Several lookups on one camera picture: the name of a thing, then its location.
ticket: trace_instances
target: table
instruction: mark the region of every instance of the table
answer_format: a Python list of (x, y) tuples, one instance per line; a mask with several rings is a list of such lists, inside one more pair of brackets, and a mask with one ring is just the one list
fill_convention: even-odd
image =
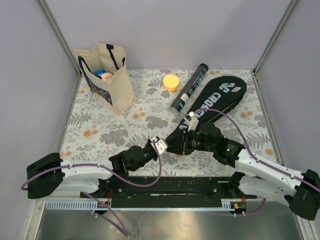
[[(178, 116), (168, 113), (168, 106), (193, 72), (193, 69), (128, 70), (137, 103), (121, 116), (116, 116), (91, 94), (86, 81), (82, 79), (60, 152), (61, 157), (73, 161), (105, 160), (130, 146), (142, 147), (151, 137), (165, 139), (177, 127), (208, 81), (229, 75), (243, 79), (247, 84), (247, 91), (243, 100), (228, 114), (239, 124), (254, 152), (276, 161), (266, 120), (248, 69), (209, 70), (181, 113)], [(176, 92), (164, 90), (162, 79), (167, 74), (179, 77), (180, 86)], [(220, 118), (215, 125), (225, 137), (242, 142), (236, 128), (227, 118)], [(209, 152), (195, 151), (188, 156), (166, 152), (161, 158), (163, 176), (214, 177), (231, 176), (234, 172), (234, 168), (218, 163)], [(145, 167), (130, 172), (130, 175), (156, 176), (158, 173), (158, 161), (150, 161)]]
[[(91, 94), (82, 79), (64, 138), (61, 157), (73, 161), (104, 160), (132, 145), (143, 146), (155, 136), (166, 138), (178, 125), (206, 83), (213, 78), (232, 75), (247, 84), (243, 100), (228, 115), (235, 119), (252, 149), (276, 161), (266, 120), (247, 69), (209, 70), (179, 116), (168, 114), (167, 107), (177, 96), (194, 70), (129, 70), (137, 103), (121, 116), (116, 116)], [(167, 74), (179, 77), (177, 92), (163, 89)], [(225, 137), (241, 141), (234, 126), (225, 118), (215, 125)], [(188, 156), (172, 153), (161, 155), (164, 176), (231, 176), (234, 169), (218, 163), (212, 153), (195, 151)], [(159, 162), (151, 161), (131, 176), (158, 174)], [(248, 211), (259, 206), (248, 203)], [(280, 203), (268, 201), (259, 214), (247, 217), (224, 217), (207, 211), (117, 211), (130, 232), (124, 237), (116, 228), (88, 211), (48, 210), (43, 212), (37, 239), (46, 240), (207, 240), (207, 239), (303, 239), (296, 216)], [(110, 212), (105, 217), (115, 221)]]

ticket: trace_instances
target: bag handle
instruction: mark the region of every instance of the bag handle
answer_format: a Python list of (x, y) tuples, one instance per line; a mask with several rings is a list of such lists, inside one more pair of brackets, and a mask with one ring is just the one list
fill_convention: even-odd
[(79, 62), (79, 66), (80, 66), (80, 68), (81, 68), (81, 70), (82, 70), (82, 73), (83, 73), (83, 75), (84, 75), (84, 78), (85, 78), (85, 80), (86, 80), (86, 83), (87, 83), (88, 86), (90, 87), (90, 90), (91, 90), (91, 93), (92, 93), (92, 86), (91, 86), (91, 84), (90, 84), (90, 82), (89, 82), (89, 80), (88, 80), (88, 76), (87, 76), (87, 74), (86, 74), (86, 72), (85, 72), (85, 69), (84, 69), (84, 66), (82, 65), (82, 63), (84, 63), (84, 65), (86, 66), (86, 68), (88, 69), (88, 71), (89, 71), (90, 73), (91, 73), (91, 70), (90, 70), (89, 66), (87, 65), (86, 61), (84, 60), (84, 58), (83, 58), (82, 56), (78, 56), (78, 62)]
[[(114, 49), (114, 46), (111, 45), (111, 44), (106, 44), (106, 49), (109, 50), (110, 57), (111, 57), (111, 59), (112, 59), (112, 61), (113, 61), (113, 63), (114, 63), (115, 68), (116, 68), (117, 70), (119, 70), (119, 67), (118, 67), (118, 65), (117, 65), (115, 56), (114, 56), (114, 54), (113, 54), (112, 51), (111, 51), (112, 49)], [(125, 57), (122, 58), (122, 67), (125, 65), (125, 61), (126, 61), (126, 58), (125, 58)]]

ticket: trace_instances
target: floral tablecloth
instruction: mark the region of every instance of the floral tablecloth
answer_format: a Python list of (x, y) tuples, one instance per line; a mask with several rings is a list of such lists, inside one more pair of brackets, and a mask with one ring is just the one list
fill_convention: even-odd
[[(155, 136), (166, 138), (182, 120), (204, 86), (213, 78), (231, 75), (242, 78), (247, 91), (238, 106), (228, 113), (239, 124), (252, 149), (257, 154), (275, 160), (266, 120), (248, 69), (209, 70), (178, 116), (167, 108), (194, 70), (128, 70), (137, 103), (121, 116), (116, 116), (96, 96), (82, 79), (69, 120), (60, 155), (74, 161), (98, 161), (127, 150), (132, 145), (144, 146)], [(163, 88), (163, 77), (177, 75), (180, 86), (176, 92)], [(225, 137), (240, 141), (241, 137), (225, 117), (215, 125)], [(218, 163), (212, 153), (195, 151), (188, 156), (163, 153), (164, 176), (231, 176), (234, 168)], [(131, 176), (152, 176), (159, 172), (159, 162), (150, 161)]]

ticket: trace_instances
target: metal base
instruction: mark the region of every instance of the metal base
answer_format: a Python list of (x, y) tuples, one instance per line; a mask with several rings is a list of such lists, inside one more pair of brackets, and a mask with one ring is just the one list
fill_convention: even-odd
[[(249, 202), (249, 211), (259, 206)], [(45, 210), (37, 240), (302, 240), (297, 218), (277, 202), (251, 216), (209, 211), (116, 211), (130, 236), (90, 211)], [(110, 212), (105, 217), (117, 222)]]

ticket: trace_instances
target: canvas tote bag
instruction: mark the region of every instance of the canvas tote bag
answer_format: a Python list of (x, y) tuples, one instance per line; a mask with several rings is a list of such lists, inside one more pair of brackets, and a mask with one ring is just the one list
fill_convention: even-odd
[[(127, 73), (126, 50), (117, 45), (97, 43), (91, 50), (77, 50), (78, 62), (90, 90), (117, 116), (123, 114), (137, 99)], [(103, 81), (95, 71), (105, 69), (113, 74)]]

